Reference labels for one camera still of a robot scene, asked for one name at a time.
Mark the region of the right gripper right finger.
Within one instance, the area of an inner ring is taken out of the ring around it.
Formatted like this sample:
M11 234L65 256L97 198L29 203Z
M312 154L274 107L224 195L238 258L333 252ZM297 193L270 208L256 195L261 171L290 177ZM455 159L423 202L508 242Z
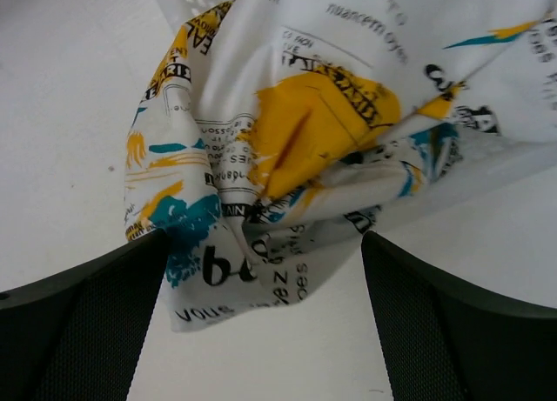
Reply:
M366 286L396 400L554 400L556 310L489 291L369 231Z

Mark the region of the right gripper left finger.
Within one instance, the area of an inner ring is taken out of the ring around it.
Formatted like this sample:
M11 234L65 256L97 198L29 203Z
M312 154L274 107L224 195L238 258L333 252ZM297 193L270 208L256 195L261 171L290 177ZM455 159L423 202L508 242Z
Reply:
M1 294L3 400L125 400L169 248L153 231Z

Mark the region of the white patterned printed shorts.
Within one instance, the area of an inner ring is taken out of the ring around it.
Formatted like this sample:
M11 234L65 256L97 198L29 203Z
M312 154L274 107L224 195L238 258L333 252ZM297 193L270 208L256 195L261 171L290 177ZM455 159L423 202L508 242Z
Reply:
M556 138L556 0L228 0L186 21L126 142L128 240L164 231L171 326L297 304L463 130Z

